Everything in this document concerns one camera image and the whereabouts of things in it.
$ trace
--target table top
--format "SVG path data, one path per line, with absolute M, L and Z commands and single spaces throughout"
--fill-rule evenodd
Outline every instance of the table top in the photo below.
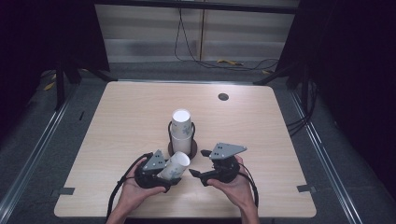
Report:
M 220 93 L 229 96 L 219 99 Z M 141 155 L 163 151 L 169 159 L 168 124 L 179 108 L 191 112 L 198 150 L 216 143 L 247 147 L 239 154 L 260 195 L 259 217 L 313 217 L 316 208 L 285 122 L 269 87 L 232 84 L 110 82 L 64 185 L 58 217 L 105 217 L 117 181 Z M 206 172 L 212 162 L 200 153 L 189 168 Z M 114 205 L 117 204 L 120 192 Z M 186 171 L 167 193 L 145 200 L 130 217 L 240 217 L 219 190 L 204 187 Z

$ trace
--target white wall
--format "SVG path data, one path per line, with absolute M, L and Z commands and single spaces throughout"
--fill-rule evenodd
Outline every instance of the white wall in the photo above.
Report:
M 297 0 L 207 0 L 231 4 L 297 7 Z M 110 63 L 176 61 L 179 24 L 175 8 L 96 6 Z M 293 16 L 254 12 L 182 9 L 192 54 L 202 60 L 278 58 Z M 190 59 L 182 30 L 177 55 Z

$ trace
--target person's arm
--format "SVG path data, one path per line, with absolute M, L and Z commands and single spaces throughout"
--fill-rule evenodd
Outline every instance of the person's arm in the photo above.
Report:
M 145 201 L 149 196 L 165 192 L 164 187 L 156 187 L 152 189 L 142 189 L 140 188 L 136 181 L 133 179 L 134 170 L 136 167 L 143 162 L 142 159 L 137 163 L 134 168 L 127 175 L 127 179 L 122 185 L 122 192 L 114 210 L 111 212 L 106 224 L 121 224 L 125 222 L 125 219 L 134 211 L 139 205 Z
M 235 156 L 236 160 L 243 164 L 242 158 Z M 248 175 L 245 168 L 240 166 L 239 172 Z M 207 184 L 220 189 L 230 199 L 230 201 L 238 206 L 241 211 L 243 224 L 259 224 L 259 212 L 251 194 L 249 182 L 241 175 L 238 175 L 230 183 L 222 183 L 216 179 L 207 180 Z

